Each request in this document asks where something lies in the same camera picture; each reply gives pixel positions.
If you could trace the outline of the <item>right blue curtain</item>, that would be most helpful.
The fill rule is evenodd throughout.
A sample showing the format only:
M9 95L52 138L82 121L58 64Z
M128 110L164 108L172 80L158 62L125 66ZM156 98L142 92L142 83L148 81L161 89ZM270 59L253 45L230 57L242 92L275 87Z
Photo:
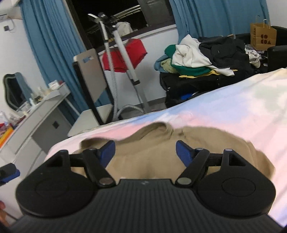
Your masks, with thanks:
M175 0L169 1L178 30L178 41L250 32L250 24L269 20L266 1Z

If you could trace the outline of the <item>wavy black-framed mirror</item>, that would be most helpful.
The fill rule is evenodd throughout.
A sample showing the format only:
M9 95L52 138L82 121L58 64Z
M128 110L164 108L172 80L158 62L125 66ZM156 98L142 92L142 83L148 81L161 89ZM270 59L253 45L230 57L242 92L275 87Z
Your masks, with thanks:
M19 72L4 75L3 85L5 101L15 111L28 101L33 93L23 75Z

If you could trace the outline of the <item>red garment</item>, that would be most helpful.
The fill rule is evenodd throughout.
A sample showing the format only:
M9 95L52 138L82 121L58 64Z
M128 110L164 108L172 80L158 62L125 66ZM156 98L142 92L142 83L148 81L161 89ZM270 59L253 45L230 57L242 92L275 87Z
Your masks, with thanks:
M136 68L137 65L144 59L147 54L147 51L142 41L140 39L129 39L124 46L129 55L133 68ZM117 47L110 49L110 53L112 57L114 71L118 73L126 73L128 68L119 49Z

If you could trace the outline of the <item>orange tray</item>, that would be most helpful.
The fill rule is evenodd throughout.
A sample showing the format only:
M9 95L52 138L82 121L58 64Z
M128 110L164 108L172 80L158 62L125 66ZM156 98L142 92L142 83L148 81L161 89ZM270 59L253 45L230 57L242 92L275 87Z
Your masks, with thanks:
M13 133L14 129L12 127L8 127L5 133L0 138L0 148L6 143L10 135Z

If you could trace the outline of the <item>left blue curtain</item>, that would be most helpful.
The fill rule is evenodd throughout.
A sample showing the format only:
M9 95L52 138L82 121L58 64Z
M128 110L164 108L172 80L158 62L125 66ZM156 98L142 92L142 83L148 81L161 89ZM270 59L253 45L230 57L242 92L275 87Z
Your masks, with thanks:
M68 100L59 109L73 124L78 114L88 110L82 88L72 66L74 56L85 52L64 1L19 3L30 47L46 84L63 81L70 90Z

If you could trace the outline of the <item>green garment on pile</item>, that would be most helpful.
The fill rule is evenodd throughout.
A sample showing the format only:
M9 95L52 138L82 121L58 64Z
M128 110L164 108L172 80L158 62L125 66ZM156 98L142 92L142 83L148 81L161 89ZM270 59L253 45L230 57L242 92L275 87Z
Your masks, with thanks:
M172 56L176 51L176 45L169 45L165 50L165 54L168 56L168 58L172 61ZM192 68L192 67L185 67L185 66L178 66L171 64L171 67L173 67L180 75L186 75L186 76L200 76L207 74L211 72L211 69L208 67L198 67L198 68Z

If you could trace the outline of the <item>blue curtain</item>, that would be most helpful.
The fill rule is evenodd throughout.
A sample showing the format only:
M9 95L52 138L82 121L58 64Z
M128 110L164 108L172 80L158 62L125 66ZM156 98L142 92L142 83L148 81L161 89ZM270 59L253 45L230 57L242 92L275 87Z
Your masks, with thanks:
M178 41L250 32L250 24L269 20L266 1L175 0L169 1L178 30Z
M59 109L73 124L78 114L88 110L82 88L72 66L74 56L85 52L64 1L19 3L30 47L46 84L63 81L70 90L68 100Z

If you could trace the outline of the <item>pastel tie-dye bed sheet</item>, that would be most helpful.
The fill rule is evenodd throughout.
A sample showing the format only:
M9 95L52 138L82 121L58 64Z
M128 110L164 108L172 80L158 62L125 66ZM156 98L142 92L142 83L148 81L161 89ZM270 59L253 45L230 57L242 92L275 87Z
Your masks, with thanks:
M89 137L123 139L153 122L218 128L252 142L275 166L276 198L269 214L286 225L286 69L254 75L166 110L87 130L55 144L48 156L61 149L74 152Z

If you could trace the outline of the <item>black clothes pile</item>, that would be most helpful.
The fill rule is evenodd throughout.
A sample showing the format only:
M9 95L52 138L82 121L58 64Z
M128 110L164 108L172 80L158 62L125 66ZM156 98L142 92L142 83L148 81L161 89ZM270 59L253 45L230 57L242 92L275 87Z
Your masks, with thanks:
M238 69L237 62L242 61L243 42L232 37L200 38L199 49L213 66L218 68L230 68L234 71L234 76L225 76L211 72L197 77L180 75L171 67L171 59L165 54L159 61L160 84L166 91L165 105L167 108L173 107L199 95L213 91L215 89L229 86L243 81L255 74L247 74Z

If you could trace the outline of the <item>tan printed t-shirt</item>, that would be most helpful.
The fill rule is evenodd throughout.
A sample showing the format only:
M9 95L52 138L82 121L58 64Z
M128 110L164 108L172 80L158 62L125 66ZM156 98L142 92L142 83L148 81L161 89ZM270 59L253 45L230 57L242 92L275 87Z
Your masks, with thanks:
M194 149L222 153L232 149L271 178L274 165L253 144L226 131L207 127L174 129L167 123L147 125L128 138L115 141L115 155L106 170L115 181L120 179L171 179L194 160Z

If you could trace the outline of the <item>white tissue box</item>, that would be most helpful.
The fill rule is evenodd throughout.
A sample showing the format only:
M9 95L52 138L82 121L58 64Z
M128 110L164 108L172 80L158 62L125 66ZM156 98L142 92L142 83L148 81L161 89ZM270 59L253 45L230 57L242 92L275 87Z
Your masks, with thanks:
M60 87L60 84L57 80L54 80L54 81L48 83L48 87L51 91L53 91L53 90L58 89Z

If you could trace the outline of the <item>white dressing table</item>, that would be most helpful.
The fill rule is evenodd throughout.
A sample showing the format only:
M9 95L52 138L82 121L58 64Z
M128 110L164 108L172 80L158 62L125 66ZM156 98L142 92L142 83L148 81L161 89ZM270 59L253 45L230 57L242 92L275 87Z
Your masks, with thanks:
M6 212L21 217L15 191L18 184L40 166L50 148L67 139L72 125L60 112L58 106L66 102L70 90L66 84L46 96L40 104L13 131L1 147L1 166L12 163L20 176L1 186L1 201Z

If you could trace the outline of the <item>white garment on pile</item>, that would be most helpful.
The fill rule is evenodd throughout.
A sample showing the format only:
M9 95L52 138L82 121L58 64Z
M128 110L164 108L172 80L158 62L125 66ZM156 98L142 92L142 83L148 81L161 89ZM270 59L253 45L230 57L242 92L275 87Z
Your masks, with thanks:
M214 70L216 73L225 76L234 76L234 71L228 68L218 68L213 66L209 58L207 58L199 49L200 42L196 38L192 38L189 34L186 35L172 55L171 64L175 66L184 66L188 68L207 67Z

